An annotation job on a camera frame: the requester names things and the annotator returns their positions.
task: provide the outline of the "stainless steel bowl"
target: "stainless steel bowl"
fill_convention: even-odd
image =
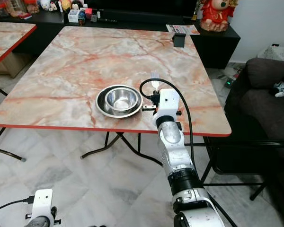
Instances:
[[[105,103],[106,94],[109,91],[111,91],[112,89],[118,88],[118,87],[129,88],[136,93],[136,95],[138,97],[138,101],[137,101],[136,106],[134,106],[132,109],[130,109],[128,111],[119,112],[119,111],[114,111],[112,108],[110,108]],[[113,117],[113,118],[125,118],[125,117],[129,117],[129,116],[134,115],[135,113],[137,113],[141,109],[142,104],[143,104],[143,99],[142,99],[142,95],[133,87],[126,86],[126,85],[112,85],[112,86],[109,86],[107,88],[104,88],[102,91],[99,92],[99,94],[96,97],[95,103],[96,103],[97,109],[102,114],[104,114],[105,116]]]
[[[115,111],[124,112],[137,105],[138,96],[134,90],[126,87],[111,89],[105,95],[105,103]]]

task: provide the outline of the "pink marble tabletop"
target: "pink marble tabletop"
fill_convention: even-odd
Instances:
[[[34,24],[0,22],[0,61],[36,28]]]
[[[184,95],[195,135],[228,136],[231,128],[190,38],[175,48],[172,33],[66,26],[0,105],[0,126],[157,133],[152,112],[125,119],[104,116],[95,106],[103,88],[136,89],[151,71]],[[144,92],[153,91],[151,83]],[[189,133],[187,115],[178,119]]]

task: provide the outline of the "black cable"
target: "black cable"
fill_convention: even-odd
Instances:
[[[194,167],[195,167],[195,173],[198,177],[198,179],[200,180],[199,176],[198,176],[198,173],[197,173],[197,169],[196,169],[196,166],[195,166],[195,158],[194,158],[194,141],[193,141],[193,125],[191,123],[191,117],[190,117],[190,111],[189,111],[189,108],[188,108],[188,105],[183,97],[183,95],[181,94],[181,92],[179,91],[179,89],[173,85],[172,83],[168,82],[167,80],[164,80],[164,79],[160,79],[160,78],[151,78],[151,79],[147,79],[145,81],[143,81],[141,84],[140,84],[140,87],[139,87],[139,90],[140,90],[140,93],[142,96],[144,96],[145,98],[147,99],[150,99],[151,97],[150,96],[147,96],[143,93],[142,91],[142,87],[144,84],[148,83],[148,82],[151,82],[151,81],[160,81],[160,82],[163,82],[165,84],[168,84],[169,86],[171,86],[173,89],[175,89],[175,91],[179,94],[179,96],[181,97],[182,99],[182,102],[185,106],[185,109],[186,109],[186,112],[187,112],[187,116],[188,116],[188,124],[189,124],[189,134],[190,134],[190,156],[191,156],[191,160],[194,164]]]
[[[31,203],[34,202],[34,198],[35,198],[35,196],[32,195],[32,196],[29,196],[29,197],[27,197],[26,199],[23,199],[23,200],[13,201],[13,202],[10,202],[10,203],[7,203],[7,204],[1,206],[0,209],[7,207],[9,205],[15,204],[15,203],[19,203],[19,202],[27,202],[28,204],[31,204]]]

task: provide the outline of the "white marble floor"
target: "white marble floor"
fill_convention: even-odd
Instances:
[[[15,79],[0,76],[0,87],[9,92],[21,75],[23,72]],[[228,94],[223,87],[216,89]],[[136,146],[137,134],[125,136]],[[0,154],[0,206],[33,195],[37,189],[52,188],[61,227],[173,226],[171,192],[160,166],[136,156],[121,140],[107,151],[80,159],[85,152],[102,147],[104,140],[104,132],[7,129],[0,138],[0,148],[27,161]],[[156,136],[142,135],[142,152],[158,158]],[[195,149],[199,175],[208,160],[204,148]],[[234,181],[240,179],[220,176],[213,170],[206,180]],[[255,201],[249,200],[253,190],[247,186],[210,187],[208,191],[239,227],[284,226],[267,191]],[[0,227],[24,226],[25,214],[30,211],[31,205],[24,203],[1,209]]]

